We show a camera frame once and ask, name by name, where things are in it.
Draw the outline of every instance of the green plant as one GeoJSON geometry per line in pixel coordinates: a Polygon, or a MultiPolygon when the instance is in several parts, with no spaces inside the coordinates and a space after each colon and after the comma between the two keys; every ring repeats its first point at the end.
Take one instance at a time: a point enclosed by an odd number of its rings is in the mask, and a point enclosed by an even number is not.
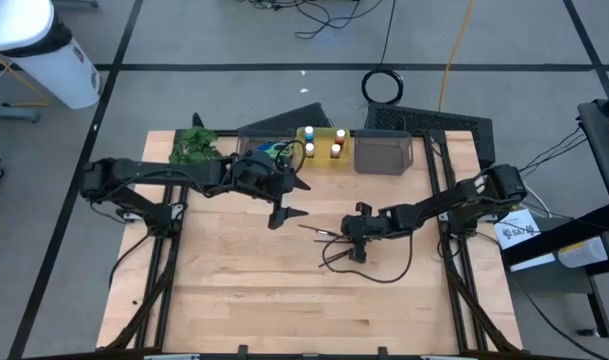
{"type": "Polygon", "coordinates": [[[171,164],[195,164],[205,160],[217,159],[222,156],[212,143],[217,135],[203,127],[185,130],[179,144],[175,145],[168,157],[171,164]]]}

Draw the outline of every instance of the wooden tabletop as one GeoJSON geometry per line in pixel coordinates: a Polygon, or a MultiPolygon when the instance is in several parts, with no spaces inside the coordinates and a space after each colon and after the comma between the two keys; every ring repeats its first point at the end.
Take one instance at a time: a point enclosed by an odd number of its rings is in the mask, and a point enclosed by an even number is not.
{"type": "MultiPolygon", "coordinates": [[[[150,132],[143,160],[168,162],[173,137],[172,131],[150,132]]],[[[471,134],[447,132],[447,140],[457,179],[476,175],[479,165],[471,134]]],[[[237,138],[220,138],[217,148],[230,153],[236,143],[237,138]]],[[[251,353],[374,354],[377,347],[386,346],[391,354],[456,354],[447,279],[436,253],[435,220],[415,231],[411,268],[389,285],[318,268],[323,244],[313,240],[323,236],[297,226],[339,231],[342,217],[355,213],[357,201],[377,209],[431,196],[422,140],[414,139],[412,147],[414,163],[402,176],[357,174],[352,165],[305,167],[300,177],[312,190],[285,195],[284,205],[310,215],[288,219],[274,231],[267,228],[272,206],[266,202],[236,193],[204,199],[191,192],[164,351],[236,353],[238,345],[246,344],[251,353]]],[[[152,201],[162,199],[161,186],[136,189],[152,201]]],[[[478,231],[494,237],[490,225],[480,225],[478,231]]],[[[141,223],[127,225],[120,254],[145,233],[141,223]]],[[[152,244],[148,241],[115,273],[98,346],[113,340],[141,303],[152,244]]],[[[480,304],[520,347],[498,247],[479,237],[469,239],[468,245],[480,304]]],[[[334,245],[329,255],[346,246],[334,245]]],[[[377,241],[367,247],[366,264],[340,260],[335,267],[393,278],[404,269],[408,251],[408,239],[377,241]]],[[[470,313],[463,301],[462,308],[469,347],[474,348],[470,313]]],[[[151,312],[149,344],[157,312],[157,307],[151,312]]]]}

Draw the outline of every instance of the gray floor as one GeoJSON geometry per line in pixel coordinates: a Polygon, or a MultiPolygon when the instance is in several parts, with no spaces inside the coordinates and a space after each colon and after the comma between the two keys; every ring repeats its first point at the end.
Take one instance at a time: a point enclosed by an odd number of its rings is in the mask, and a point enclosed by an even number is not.
{"type": "MultiPolygon", "coordinates": [[[[345,1],[324,2],[335,14],[350,12],[345,1]]],[[[234,0],[145,0],[124,63],[373,63],[381,54],[390,3],[343,30],[306,41],[293,32],[315,25],[294,9],[259,11],[234,0]]],[[[609,0],[574,3],[602,62],[609,64],[609,0]]],[[[100,4],[98,10],[58,6],[58,12],[89,57],[110,64],[133,0],[100,4]]],[[[387,61],[445,63],[465,10],[463,0],[398,1],[387,61]]],[[[477,0],[456,62],[590,64],[562,0],[477,0]]],[[[208,127],[234,129],[319,101],[338,126],[359,128],[367,113],[359,90],[363,73],[122,71],[91,158],[137,158],[148,131],[189,127],[194,111],[208,127]]],[[[435,110],[441,72],[400,73],[406,84],[401,105],[435,110]]],[[[382,79],[369,88],[382,99],[394,91],[382,79]]],[[[498,162],[520,166],[573,130],[577,104],[604,96],[594,71],[454,71],[443,110],[493,119],[498,162]]],[[[0,102],[35,100],[13,77],[0,82],[0,102]]],[[[0,358],[8,354],[95,112],[52,103],[37,125],[0,120],[0,157],[7,169],[0,183],[0,358]]],[[[542,166],[527,181],[553,211],[566,215],[608,201],[588,146],[542,166]]],[[[76,202],[26,356],[94,348],[122,231],[76,202]]],[[[599,285],[609,308],[609,275],[599,285]]],[[[527,349],[586,357],[511,291],[527,349]]],[[[534,297],[569,334],[594,326],[584,296],[534,297]]],[[[609,357],[609,339],[578,341],[609,357]]]]}

